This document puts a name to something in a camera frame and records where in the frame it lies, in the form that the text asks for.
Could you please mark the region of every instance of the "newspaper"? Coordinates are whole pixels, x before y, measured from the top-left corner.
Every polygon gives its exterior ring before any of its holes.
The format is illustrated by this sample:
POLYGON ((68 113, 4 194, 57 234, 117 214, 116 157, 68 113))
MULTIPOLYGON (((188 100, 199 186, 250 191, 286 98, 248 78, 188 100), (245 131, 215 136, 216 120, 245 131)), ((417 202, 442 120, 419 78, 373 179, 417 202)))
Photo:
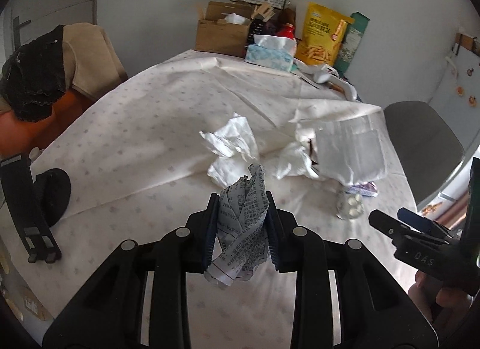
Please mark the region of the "newspaper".
POLYGON ((268 256, 268 238, 263 222, 268 210, 263 168, 248 167, 251 178, 240 178, 220 192, 217 237, 222 253, 207 268, 208 281, 231 285, 249 280, 268 256))

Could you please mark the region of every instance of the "orange chair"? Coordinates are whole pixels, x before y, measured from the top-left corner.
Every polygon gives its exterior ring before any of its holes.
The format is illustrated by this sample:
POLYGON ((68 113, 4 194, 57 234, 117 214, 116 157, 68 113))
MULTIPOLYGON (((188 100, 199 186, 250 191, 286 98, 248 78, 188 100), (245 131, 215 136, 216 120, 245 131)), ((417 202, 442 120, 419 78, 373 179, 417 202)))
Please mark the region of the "orange chair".
POLYGON ((0 115, 0 156, 28 154, 35 147, 45 149, 94 102, 74 89, 53 105, 52 114, 38 122, 20 121, 13 111, 0 115))

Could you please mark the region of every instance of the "human hand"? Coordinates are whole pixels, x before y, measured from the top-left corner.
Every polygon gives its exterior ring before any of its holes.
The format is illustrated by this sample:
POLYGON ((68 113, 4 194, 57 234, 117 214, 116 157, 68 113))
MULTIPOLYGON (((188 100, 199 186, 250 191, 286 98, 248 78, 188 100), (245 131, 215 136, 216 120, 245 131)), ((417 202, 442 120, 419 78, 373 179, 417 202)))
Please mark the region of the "human hand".
POLYGON ((426 273, 418 271, 415 275, 415 284, 410 287, 408 294, 425 318, 432 323, 439 339, 443 339, 458 327, 472 304, 472 296, 458 288, 441 288, 435 302, 443 307, 443 310, 433 321, 431 300, 428 300, 428 294, 424 290, 427 278, 426 273))

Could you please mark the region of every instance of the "polka dot fabric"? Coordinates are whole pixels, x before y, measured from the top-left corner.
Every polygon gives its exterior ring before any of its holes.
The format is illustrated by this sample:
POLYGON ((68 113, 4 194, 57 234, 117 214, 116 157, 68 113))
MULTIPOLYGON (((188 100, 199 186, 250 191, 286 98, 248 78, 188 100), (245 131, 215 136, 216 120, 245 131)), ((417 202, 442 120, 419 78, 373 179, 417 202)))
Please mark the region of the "polka dot fabric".
MULTIPOLYGON (((380 131, 388 176, 377 182, 379 196, 365 199, 366 212, 415 209, 378 107, 344 101, 295 75, 238 58, 187 51, 105 95, 33 163, 33 175, 62 168, 71 178, 69 207, 52 228, 60 261, 28 264, 8 209, 1 209, 0 234, 12 261, 54 316, 124 239, 160 240, 206 208, 219 189, 206 175, 215 155, 198 131, 215 131, 234 112, 247 117, 261 154, 290 141, 290 120, 369 114, 380 131)), ((299 224, 327 240, 358 238, 404 288, 413 281, 413 269, 393 258, 390 241, 370 228, 366 215, 351 222, 335 216, 336 182, 265 181, 278 208, 292 212, 299 224)), ((290 347, 295 274, 278 274, 266 262, 250 281, 229 288, 188 275, 187 291, 194 348, 290 347)))

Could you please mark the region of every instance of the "box flap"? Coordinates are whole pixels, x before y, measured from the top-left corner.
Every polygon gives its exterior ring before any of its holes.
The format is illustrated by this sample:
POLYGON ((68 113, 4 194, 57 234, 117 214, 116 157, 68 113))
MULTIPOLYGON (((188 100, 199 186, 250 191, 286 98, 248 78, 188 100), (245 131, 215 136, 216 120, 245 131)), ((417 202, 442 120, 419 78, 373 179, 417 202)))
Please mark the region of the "box flap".
POLYGON ((205 20, 225 19, 225 16, 230 13, 250 18, 253 13, 253 7, 244 4, 235 4, 233 2, 218 2, 210 1, 207 6, 205 20))

